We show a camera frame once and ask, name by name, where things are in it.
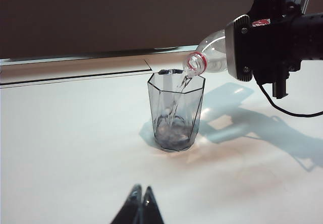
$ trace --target clear drinking glass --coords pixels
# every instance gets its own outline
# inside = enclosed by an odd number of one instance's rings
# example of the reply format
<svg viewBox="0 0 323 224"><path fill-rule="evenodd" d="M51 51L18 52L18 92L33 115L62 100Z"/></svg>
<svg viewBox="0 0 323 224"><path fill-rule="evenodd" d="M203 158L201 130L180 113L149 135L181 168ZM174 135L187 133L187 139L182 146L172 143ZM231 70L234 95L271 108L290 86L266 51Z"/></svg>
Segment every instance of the clear drinking glass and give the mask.
<svg viewBox="0 0 323 224"><path fill-rule="evenodd" d="M155 140L170 151L192 146L199 127L205 79L184 76L154 73L148 80Z"/></svg>

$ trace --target black cable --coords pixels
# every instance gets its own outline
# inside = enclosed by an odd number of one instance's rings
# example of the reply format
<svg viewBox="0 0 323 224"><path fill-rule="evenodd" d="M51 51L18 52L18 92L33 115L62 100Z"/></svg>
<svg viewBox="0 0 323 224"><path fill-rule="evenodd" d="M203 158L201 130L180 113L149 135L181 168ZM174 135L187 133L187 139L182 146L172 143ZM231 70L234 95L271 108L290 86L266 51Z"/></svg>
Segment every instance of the black cable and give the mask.
<svg viewBox="0 0 323 224"><path fill-rule="evenodd" d="M258 84L259 88L261 89L261 91L263 92L263 94L266 96L267 100L269 101L269 103L277 110L280 110L281 112L285 113L285 114L288 114L290 116L293 116L293 117L318 117L318 116L321 116L323 115L323 111L321 112L317 112L317 113L313 113L313 114L296 114L296 113L292 113L292 112L289 112L283 108L280 108L279 106L275 105L275 103L272 101L272 99L270 98L270 96L268 95L268 93L265 91L265 89L263 88L263 86L261 84Z"/></svg>

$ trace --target white tabletop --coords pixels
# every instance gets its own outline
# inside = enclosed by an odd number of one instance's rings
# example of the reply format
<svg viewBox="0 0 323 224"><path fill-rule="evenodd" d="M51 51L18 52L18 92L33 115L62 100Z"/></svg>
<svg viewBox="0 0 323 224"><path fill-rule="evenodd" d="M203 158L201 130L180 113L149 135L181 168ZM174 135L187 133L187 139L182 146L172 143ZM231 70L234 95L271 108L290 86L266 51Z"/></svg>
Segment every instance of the white tabletop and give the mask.
<svg viewBox="0 0 323 224"><path fill-rule="evenodd" d="M156 72L183 56L144 58ZM303 62L275 102L323 110L322 70ZM150 75L1 89L2 223L109 223L136 183L152 186L165 223L323 222L323 117L284 115L254 80L205 74L194 145L164 152L153 140Z"/></svg>

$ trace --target plastic water bottle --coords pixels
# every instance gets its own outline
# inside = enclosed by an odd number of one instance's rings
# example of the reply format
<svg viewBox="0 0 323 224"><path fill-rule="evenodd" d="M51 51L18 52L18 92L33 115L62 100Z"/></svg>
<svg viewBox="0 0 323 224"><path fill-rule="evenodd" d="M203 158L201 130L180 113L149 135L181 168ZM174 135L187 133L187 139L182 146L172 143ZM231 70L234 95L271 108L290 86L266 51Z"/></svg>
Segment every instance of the plastic water bottle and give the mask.
<svg viewBox="0 0 323 224"><path fill-rule="evenodd" d="M188 55L183 62L188 77L227 69L225 38L224 30L212 33L198 45L196 51Z"/></svg>

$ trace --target screw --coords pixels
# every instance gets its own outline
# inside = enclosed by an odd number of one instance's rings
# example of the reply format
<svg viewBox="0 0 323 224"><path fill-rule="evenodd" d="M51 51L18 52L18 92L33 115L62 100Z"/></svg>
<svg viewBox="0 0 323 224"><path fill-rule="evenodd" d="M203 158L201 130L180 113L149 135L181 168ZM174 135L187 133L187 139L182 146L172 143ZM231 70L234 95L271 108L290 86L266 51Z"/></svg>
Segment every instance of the screw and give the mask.
<svg viewBox="0 0 323 224"><path fill-rule="evenodd" d="M243 68L243 72L245 72L245 73L249 73L249 72L250 72L250 68L248 68L248 67L244 67L244 68Z"/></svg>
<svg viewBox="0 0 323 224"><path fill-rule="evenodd" d="M243 27L243 28L241 29L241 33L242 33L242 34L246 34L247 32L248 32L248 28Z"/></svg>

